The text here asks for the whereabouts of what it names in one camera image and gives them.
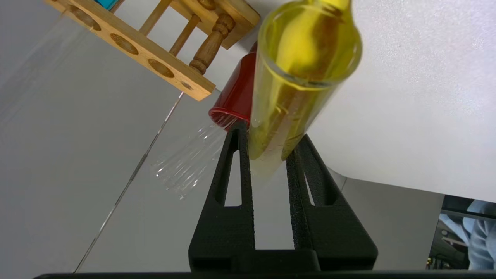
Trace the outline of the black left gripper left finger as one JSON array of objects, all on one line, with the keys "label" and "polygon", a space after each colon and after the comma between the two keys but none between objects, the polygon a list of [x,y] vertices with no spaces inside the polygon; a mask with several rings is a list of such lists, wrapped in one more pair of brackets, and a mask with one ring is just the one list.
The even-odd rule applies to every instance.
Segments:
[{"label": "black left gripper left finger", "polygon": [[[188,248],[191,270],[269,270],[277,250],[255,249],[253,186],[247,150],[247,124],[236,122],[228,132],[200,219]],[[225,206],[234,152],[239,152],[241,205]]]}]

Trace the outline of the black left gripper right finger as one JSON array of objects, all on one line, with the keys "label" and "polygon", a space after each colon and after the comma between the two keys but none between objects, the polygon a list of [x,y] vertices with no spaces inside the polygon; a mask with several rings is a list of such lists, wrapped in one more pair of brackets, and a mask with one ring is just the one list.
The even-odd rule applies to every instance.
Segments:
[{"label": "black left gripper right finger", "polygon": [[309,136],[286,161],[294,249],[277,253],[283,272],[370,270],[377,246]]}]

